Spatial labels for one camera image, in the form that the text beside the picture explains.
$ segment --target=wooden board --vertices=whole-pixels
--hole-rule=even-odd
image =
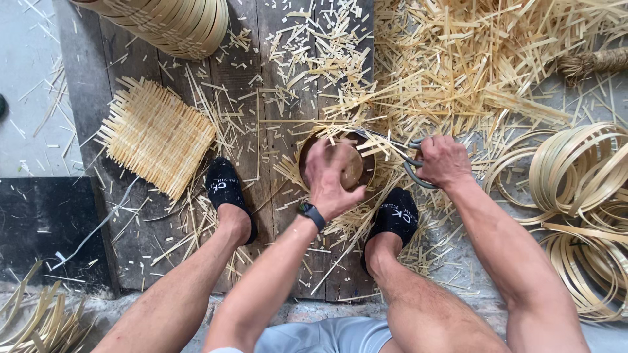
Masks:
[[[325,4],[321,6],[320,9],[328,10],[330,9],[330,3],[325,1]],[[373,2],[372,1],[359,1],[358,5],[363,9],[362,18],[366,17],[366,14],[369,14],[369,17],[362,22],[361,19],[355,19],[353,16],[351,17],[351,21],[349,23],[349,28],[354,28],[356,25],[360,25],[360,28],[356,31],[358,36],[363,36],[366,33],[373,30]],[[319,25],[322,28],[327,29],[327,19],[324,16],[318,16]],[[355,48],[358,52],[363,52],[366,48],[370,48],[370,52],[367,54],[366,59],[364,60],[364,68],[373,67],[373,53],[374,53],[374,45],[373,39],[365,38],[357,45]],[[364,75],[364,80],[368,82],[373,81],[373,70],[370,70]],[[324,88],[329,83],[329,81],[323,77],[318,79],[319,90],[323,91],[324,94],[330,95],[338,95],[338,88],[340,87],[340,82],[335,85],[329,85],[327,88]],[[318,116],[323,119],[325,114],[323,113],[323,107],[332,106],[337,104],[338,101],[329,97],[318,97]],[[338,239],[338,235],[330,236],[331,244],[335,243]],[[325,281],[326,286],[326,295],[325,299],[327,301],[336,301],[338,299],[352,298],[355,296],[369,295],[373,293],[373,279],[362,270],[362,266],[360,265],[360,257],[363,250],[363,244],[360,242],[356,248],[348,253],[342,260],[338,263],[338,266],[334,268],[334,270],[329,274]],[[343,244],[339,244],[333,248],[331,248],[331,256],[330,256],[330,264],[329,266],[333,266],[333,264],[338,260],[338,258],[344,252]]]
[[[134,77],[138,80],[144,77],[147,80],[161,83],[160,69],[157,63],[157,49],[154,46],[139,38],[133,40],[135,37],[133,34],[104,19],[100,20],[100,30],[108,66],[109,87],[112,94],[115,94],[117,90],[127,89],[127,87],[116,82],[116,78],[122,76]],[[127,55],[124,62],[114,63],[124,55]],[[116,168],[115,170],[105,170],[104,173],[111,178],[119,178],[122,172],[119,168]],[[126,185],[129,185],[135,177],[135,174],[126,171],[122,179],[126,181]],[[153,267],[150,266],[152,259],[162,254],[160,246],[168,249],[168,244],[165,242],[166,238],[174,237],[175,240],[172,241],[174,243],[183,237],[183,232],[178,229],[181,221],[176,214],[152,222],[144,221],[165,215],[164,208],[169,206],[170,203],[165,195],[148,191],[153,188],[155,188],[154,185],[146,183],[143,179],[139,179],[133,186],[133,192],[129,196],[130,202],[128,207],[136,209],[144,204],[138,215],[139,221],[132,220],[124,233],[113,244],[119,259],[118,277],[123,288],[141,290],[143,281],[144,289],[148,288],[160,278],[159,276],[150,275],[150,273],[167,273],[174,267],[173,264],[178,262],[177,260],[180,259],[183,252],[183,249],[179,249],[177,252],[178,257],[175,255],[171,259],[172,264],[169,261],[161,261]],[[124,214],[121,214],[119,221],[126,224],[132,216],[132,213],[124,212]]]
[[[281,8],[283,6],[279,6],[276,9],[273,9],[271,6],[263,6],[260,4],[257,7],[257,18],[259,20],[259,36],[260,39],[268,36],[268,33],[277,32],[278,30],[282,30],[283,28],[287,28],[290,26],[294,26],[297,23],[304,23],[306,20],[302,17],[289,17],[287,18],[287,22],[283,23],[282,18],[284,18],[285,14],[289,11],[297,11],[300,8],[304,8],[304,11],[308,11],[310,7],[309,0],[295,0],[292,1],[292,9],[286,9],[282,11]],[[289,37],[291,31],[284,32],[282,35],[282,39],[280,41],[279,47],[276,51],[280,51],[281,45],[286,43],[285,38]],[[281,80],[281,77],[277,74],[278,64],[276,62],[268,62],[268,58],[271,54],[270,50],[272,47],[272,40],[265,41],[266,44],[260,47],[260,52],[262,54],[262,58],[265,58],[265,66],[262,67],[262,77],[264,79],[264,86],[267,88],[273,88],[275,85],[279,85],[281,87],[285,87],[286,84]],[[310,37],[309,41],[304,42],[303,46],[310,46],[309,56],[315,56],[315,47],[314,47],[314,36]],[[283,56],[284,63],[288,62],[291,54],[286,53]],[[284,67],[284,73],[288,73],[287,68]],[[308,70],[307,65],[295,64],[294,75],[292,75],[289,80],[293,79],[299,73]],[[310,88],[309,91],[304,91],[306,87]],[[272,117],[273,119],[312,119],[318,115],[317,108],[317,98],[316,98],[316,85],[314,82],[310,82],[309,84],[304,84],[303,79],[299,82],[295,83],[291,89],[295,90],[295,93],[299,96],[299,100],[290,101],[288,100],[288,104],[285,109],[282,111],[279,109],[277,103],[272,102],[269,104],[264,103],[264,111],[267,117]],[[274,97],[274,94],[266,94],[266,99],[270,97]],[[265,124],[266,128],[271,128],[272,126],[279,126],[279,124]],[[296,143],[301,140],[307,138],[306,135],[296,135],[292,136],[287,133],[287,129],[293,129],[294,124],[284,124],[282,125],[282,131],[273,131],[266,130],[266,139],[267,142],[264,143],[268,146],[265,151],[279,151],[279,153],[275,153],[273,155],[269,155],[270,160],[268,164],[263,163],[263,168],[269,168],[271,180],[277,180],[278,182],[275,184],[273,182],[272,191],[277,191],[278,187],[282,184],[281,180],[282,175],[278,173],[276,170],[272,169],[272,163],[278,163],[279,159],[282,158],[283,155],[291,158],[292,161],[295,161],[295,151],[296,151]],[[308,124],[303,127],[304,130],[311,129],[311,124]],[[303,196],[303,192],[299,195],[295,196],[294,193],[300,188],[296,185],[291,184],[290,182],[286,183],[286,185],[282,188],[283,191],[294,189],[294,192],[283,195],[282,192],[278,192],[273,198],[273,219],[274,219],[274,227],[275,234],[278,235],[283,232],[289,225],[292,223],[296,216],[296,208],[298,206],[298,202],[292,205],[289,205],[287,209],[279,210],[284,204],[292,202],[296,200],[299,196]],[[312,247],[319,248],[322,243],[319,245],[318,241],[314,242]],[[324,272],[329,270],[329,259],[327,254],[320,252],[312,252],[309,251],[309,256],[305,256],[305,261],[310,267],[312,271],[321,271],[310,274],[309,271],[305,268],[305,266],[300,266],[299,273],[297,274],[297,279],[302,280],[304,283],[310,283],[310,287],[304,286],[302,283],[298,281],[293,285],[291,296],[295,296],[297,298],[316,298],[316,299],[324,299],[325,298],[325,289],[320,288],[314,295],[311,295],[310,292],[314,288],[314,286],[323,278]]]
[[[248,52],[244,48],[236,48],[235,46],[228,47],[229,33],[225,35],[221,46],[224,46],[224,50],[229,53],[224,53],[221,49],[218,49],[210,58],[211,66],[211,83],[219,87],[225,87],[228,91],[230,99],[237,100],[236,102],[229,101],[227,95],[221,92],[219,95],[219,104],[222,108],[222,112],[239,112],[244,115],[241,117],[230,117],[234,122],[245,129],[247,134],[237,135],[235,141],[235,148],[233,149],[233,156],[229,156],[232,164],[240,176],[240,180],[250,180],[257,178],[257,137],[254,133],[249,132],[246,128],[240,125],[240,121],[250,128],[256,129],[257,119],[264,119],[264,106],[260,104],[259,111],[257,109],[256,96],[239,100],[242,97],[251,92],[255,92],[256,89],[263,86],[262,82],[254,80],[251,84],[249,82],[253,80],[257,75],[261,75],[260,67],[260,54],[256,53],[253,48],[259,48],[259,40],[257,37],[257,14],[256,5],[254,1],[243,1],[242,4],[238,1],[228,2],[229,6],[229,30],[235,35],[238,35],[241,30],[249,29],[251,34],[248,38],[251,39]],[[216,58],[223,57],[222,63]],[[230,63],[245,63],[246,68],[236,68]],[[260,180],[256,180],[251,187],[244,190],[244,200],[251,212],[259,209],[254,214],[254,219],[257,224],[257,241],[246,247],[241,247],[239,251],[245,251],[251,259],[255,259],[259,254],[267,248],[266,245],[269,242],[274,241],[273,236],[273,213],[271,211],[271,203],[268,202],[264,207],[262,205],[271,197],[270,188],[270,175],[266,170],[260,170]],[[242,187],[250,184],[251,182],[242,183]],[[246,268],[250,266],[250,262],[244,257],[245,263],[239,260],[238,257],[233,258],[233,264],[236,270],[240,273],[244,273]]]
[[[79,131],[78,138],[81,143],[99,128],[102,119],[108,114],[106,104],[111,100],[112,93],[122,88],[115,81],[115,78],[122,75],[134,77],[135,79],[144,76],[147,79],[161,82],[164,87],[170,87],[184,102],[191,106],[194,106],[195,102],[198,101],[198,94],[193,92],[190,87],[186,75],[187,67],[191,70],[197,84],[205,82],[218,86],[224,85],[224,87],[228,89],[229,97],[234,100],[238,100],[238,97],[254,92],[257,88],[263,87],[265,89],[272,89],[275,85],[284,87],[284,82],[277,74],[277,64],[268,62],[272,41],[266,41],[264,38],[268,36],[268,33],[275,33],[277,30],[289,27],[289,24],[294,24],[294,21],[299,23],[304,22],[305,19],[299,17],[289,17],[288,21],[285,23],[282,22],[281,19],[287,12],[298,11],[300,8],[304,8],[304,11],[307,11],[310,6],[309,0],[295,0],[291,1],[292,8],[282,11],[281,8],[285,4],[278,4],[278,7],[273,9],[271,6],[265,6],[264,3],[259,3],[258,6],[256,6],[255,2],[250,1],[243,1],[242,3],[238,0],[227,1],[230,14],[229,29],[235,35],[238,35],[242,28],[251,30],[251,33],[247,36],[247,38],[251,39],[251,47],[248,52],[243,48],[236,48],[234,46],[229,48],[228,44],[230,40],[229,34],[227,33],[221,46],[225,46],[224,50],[229,54],[225,54],[223,63],[219,63],[215,57],[220,58],[222,56],[223,51],[221,49],[218,49],[214,55],[202,62],[193,62],[179,58],[174,59],[171,55],[160,52],[139,38],[135,39],[130,45],[127,45],[134,38],[134,35],[107,20],[99,20],[97,15],[85,9],[80,10],[81,18],[74,6],[64,0],[54,0],[54,3],[60,23],[62,52],[66,70],[68,71],[70,98],[75,114],[77,130]],[[371,14],[370,18],[363,23],[363,26],[368,27],[370,31],[372,30],[373,18],[372,4],[367,4],[366,1],[360,1],[359,5],[364,8],[364,14]],[[312,17],[315,21],[317,20],[316,16],[321,7],[320,2],[316,6],[317,8],[313,11]],[[329,4],[325,4],[322,7],[328,8]],[[74,33],[73,21],[77,24],[77,33]],[[289,36],[290,32],[285,32],[284,35]],[[311,57],[316,55],[313,42],[314,39],[313,36],[311,36],[310,40],[303,44],[304,46],[311,46]],[[370,45],[372,48],[372,40],[364,40],[363,43]],[[107,68],[107,66],[127,53],[128,56],[124,62],[117,62]],[[79,55],[80,61],[72,60],[77,55]],[[160,67],[160,63],[166,68],[165,70]],[[235,68],[230,63],[245,63],[247,68]],[[369,67],[371,65],[372,51],[367,57],[364,66]],[[295,74],[292,75],[291,78],[301,71],[307,70],[308,67],[307,65],[297,65],[295,69]],[[204,77],[204,75],[201,75],[203,77],[198,77],[197,75],[200,75],[202,71],[204,71],[208,77]],[[251,85],[249,85],[251,79],[257,74],[262,77],[263,82],[253,81]],[[367,80],[370,80],[372,78],[372,72],[370,72],[368,76]],[[303,91],[307,86],[309,86],[310,90]],[[208,100],[213,100],[213,88],[206,85],[201,85],[200,88],[203,90]],[[318,97],[316,81],[304,84],[303,79],[301,79],[292,88],[300,97],[300,100],[296,104],[294,104],[295,100],[288,101],[289,104],[281,113],[277,103],[265,104],[265,99],[261,94],[259,96],[259,108],[257,107],[255,96],[240,100],[237,103],[230,103],[224,94],[220,94],[219,104],[222,108],[222,112],[224,112],[225,108],[228,112],[237,111],[237,108],[241,104],[244,104],[241,107],[241,111],[244,115],[239,118],[242,119],[244,124],[248,124],[249,127],[253,128],[254,126],[251,125],[251,123],[257,122],[257,119],[311,119],[319,115],[323,106],[334,103],[333,100]],[[333,86],[328,87],[325,92],[337,94],[337,90]],[[266,96],[268,99],[274,97],[274,94],[266,94]],[[256,114],[249,112],[249,109],[255,111]],[[293,133],[299,133],[310,130],[311,125],[306,124],[294,128],[294,124],[284,124],[281,129],[281,137],[278,136],[279,133],[276,133],[276,131],[267,129],[273,126],[277,126],[277,124],[263,126],[264,129],[261,131],[260,135],[260,145],[265,145],[267,148],[261,148],[260,152],[264,153],[266,151],[276,150],[279,151],[275,154],[277,158],[282,158],[282,155],[286,155],[294,160],[297,142],[305,139],[307,134],[293,136],[290,133],[286,133],[287,130],[285,128],[290,129]],[[255,152],[248,150],[249,141],[251,142],[251,148]],[[238,136],[234,144],[244,146],[244,151],[241,153],[239,159],[236,158],[236,156],[229,156],[241,180],[256,178],[256,135],[247,133],[245,136]],[[89,165],[89,163],[94,160],[101,148],[102,146],[100,144],[94,142],[89,142],[82,148],[85,166]],[[215,152],[209,151],[206,155],[206,159],[210,160],[213,158],[214,154]],[[260,164],[260,180],[256,180],[255,184],[244,192],[245,200],[251,211],[260,208],[260,206],[269,200],[283,184],[283,177],[272,169],[272,162],[277,162],[278,160],[275,159],[273,155],[269,155],[269,157],[271,158],[269,163]],[[98,191],[99,194],[102,195],[102,211],[99,215],[101,218],[104,218],[111,210],[113,204],[118,203],[120,199],[122,199],[124,191],[126,191],[127,186],[135,179],[135,176],[126,171],[122,178],[120,178],[122,170],[110,159],[102,155],[95,159],[93,166],[97,168],[103,180],[103,185],[101,185]],[[87,174],[96,176],[94,168],[89,168]],[[142,256],[155,257],[161,254],[160,246],[163,249],[168,249],[177,240],[187,234],[187,227],[184,221],[187,213],[184,212],[179,215],[175,208],[171,215],[167,215],[164,211],[164,208],[168,205],[167,198],[156,192],[149,192],[148,190],[151,188],[154,188],[154,186],[147,185],[143,180],[139,180],[135,186],[133,186],[131,199],[125,206],[134,209],[139,207],[147,197],[150,198],[139,213],[139,224],[135,220],[130,222],[115,244],[117,257],[113,256],[114,259],[112,263],[116,263],[116,274],[123,288],[141,289],[143,278],[145,278],[144,287],[147,288],[154,283],[158,277],[147,276],[146,273],[165,274],[173,265],[177,265],[180,262],[185,252],[184,247],[181,247],[173,253],[171,257],[172,264],[169,263],[169,261],[160,261],[155,267],[145,268],[144,273],[141,272],[138,263],[144,259]],[[292,192],[286,195],[281,193],[291,188],[293,189]],[[242,248],[250,258],[254,259],[257,257],[258,254],[267,247],[266,244],[273,242],[294,219],[297,204],[289,205],[287,209],[280,211],[276,209],[283,207],[285,203],[294,201],[305,194],[301,191],[298,195],[295,195],[297,190],[299,190],[299,188],[296,185],[292,185],[289,182],[285,183],[272,201],[266,203],[265,206],[255,214],[254,217],[259,229],[258,241],[251,246],[247,246],[246,249]],[[120,233],[132,216],[132,213],[124,210],[120,210],[119,213],[120,215],[116,217],[116,222],[109,221],[103,231],[103,233],[106,233],[104,237],[110,241]],[[174,240],[166,243],[165,239],[169,237],[173,237]],[[331,242],[332,239],[327,237],[327,246],[329,246]],[[319,248],[320,246],[322,246],[322,241],[315,241],[311,247]],[[317,292],[313,295],[310,294],[314,286],[335,261],[333,255],[335,254],[337,256],[337,252],[341,250],[342,247],[337,246],[333,254],[308,251],[307,256],[305,256],[305,261],[308,267],[313,271],[313,274],[310,274],[305,266],[301,266],[298,279],[302,280],[304,283],[311,283],[311,285],[310,287],[305,287],[295,281],[291,296],[297,298],[336,300],[338,297],[347,298],[354,296],[355,293],[359,293],[360,295],[370,294],[372,283],[367,283],[360,277],[365,275],[362,274],[362,270],[359,267],[359,253],[352,253],[351,256],[348,255],[347,259],[344,259],[339,264],[347,268],[348,271],[344,271],[338,267],[340,270],[338,273],[334,271]],[[239,272],[243,273],[248,265],[247,263],[241,263],[237,257],[234,258],[234,267]],[[344,281],[344,278],[351,278],[351,281]],[[234,280],[237,280],[237,277],[229,276],[225,271],[217,286],[214,288],[214,291],[228,291],[232,287]]]

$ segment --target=hand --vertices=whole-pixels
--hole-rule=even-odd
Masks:
[[[351,145],[336,143],[331,162],[325,160],[329,139],[319,139],[308,152],[305,176],[310,181],[310,202],[326,221],[338,217],[356,202],[364,199],[366,186],[346,191],[340,184],[340,172],[347,166]]]
[[[445,192],[456,183],[473,180],[471,161],[462,143],[456,143],[451,136],[436,135],[421,142],[423,167],[416,170],[416,176],[442,188]],[[415,159],[420,160],[417,152]]]

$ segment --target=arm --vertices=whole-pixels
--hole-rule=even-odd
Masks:
[[[327,139],[308,153],[306,175],[311,203],[329,221],[364,198],[365,187],[349,193],[340,185],[351,147],[338,143],[331,163],[325,161]],[[262,331],[290,293],[301,259],[318,230],[314,222],[297,216],[279,239],[266,249],[235,285],[212,320],[204,352],[233,347],[253,352]]]
[[[451,136],[421,144],[420,178],[455,204],[475,253],[507,304],[513,352],[588,352],[575,304],[532,235],[476,184],[463,144]]]

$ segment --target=black watch strap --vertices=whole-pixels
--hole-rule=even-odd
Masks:
[[[314,221],[314,224],[316,224],[316,227],[318,228],[319,232],[322,231],[327,224],[323,216],[321,216],[320,213],[318,213],[316,206],[308,202],[303,202],[302,204],[299,205],[298,213]]]

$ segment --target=scissors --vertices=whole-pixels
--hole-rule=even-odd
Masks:
[[[410,143],[408,144],[408,147],[406,148],[406,151],[409,149],[416,149],[418,151],[421,151],[421,142],[423,141],[423,139],[424,138],[418,138],[418,139],[414,139],[410,141]],[[412,180],[414,180],[415,183],[417,183],[418,185],[421,185],[422,187],[426,189],[438,188],[436,185],[430,184],[420,179],[418,176],[416,176],[416,174],[410,167],[410,165],[413,165],[415,168],[421,168],[423,166],[422,161],[417,161],[404,155],[402,155],[401,157],[405,160],[405,162],[403,162],[403,168],[406,170],[406,173],[410,176],[410,178],[412,178]]]
[[[375,131],[371,131],[371,130],[364,129],[364,128],[356,129],[355,132],[357,134],[359,134],[360,136],[362,136],[363,138],[366,138],[366,139],[369,138],[367,133],[375,134],[375,135],[381,136],[381,137],[386,138],[386,139],[388,138],[388,136],[386,136],[384,134],[380,134],[380,133],[377,133]],[[408,146],[405,146],[403,143],[401,143],[399,141],[395,141],[393,139],[390,139],[389,141],[392,144],[397,145],[398,148],[405,149],[406,152],[407,152],[410,149],[416,149],[416,150],[420,151],[421,150],[421,142],[423,141],[423,139],[424,138],[413,139],[413,140],[410,141]],[[410,178],[412,178],[412,180],[415,183],[417,183],[418,185],[421,185],[422,187],[427,188],[427,189],[437,189],[438,188],[436,185],[430,184],[430,183],[420,179],[418,176],[416,176],[416,174],[412,170],[411,165],[413,165],[415,168],[421,168],[423,166],[423,162],[422,161],[416,161],[416,160],[410,158],[409,156],[404,156],[404,155],[402,155],[401,157],[403,157],[403,159],[405,160],[405,162],[403,162],[403,168],[406,170],[406,173],[410,176]]]

